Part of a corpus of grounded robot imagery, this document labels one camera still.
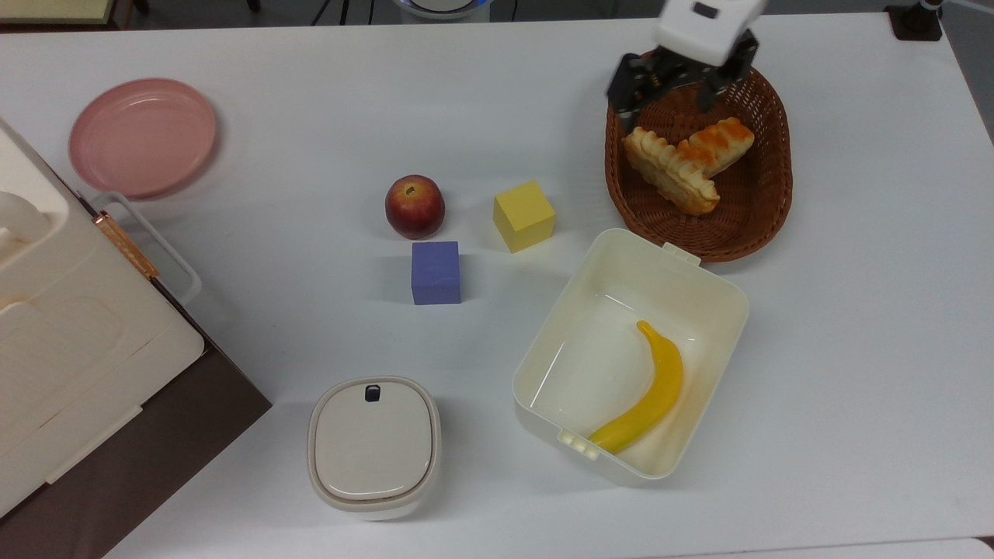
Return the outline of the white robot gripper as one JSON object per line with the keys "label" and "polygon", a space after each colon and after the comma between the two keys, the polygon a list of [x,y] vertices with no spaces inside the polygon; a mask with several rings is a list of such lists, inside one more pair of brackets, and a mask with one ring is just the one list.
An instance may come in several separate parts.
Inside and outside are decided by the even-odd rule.
{"label": "white robot gripper", "polygon": [[666,1],[655,24],[656,49],[625,54],[606,90],[619,127],[631,132],[645,107],[700,82],[695,103],[713,109],[719,95],[749,77],[759,49],[749,26],[766,1]]}

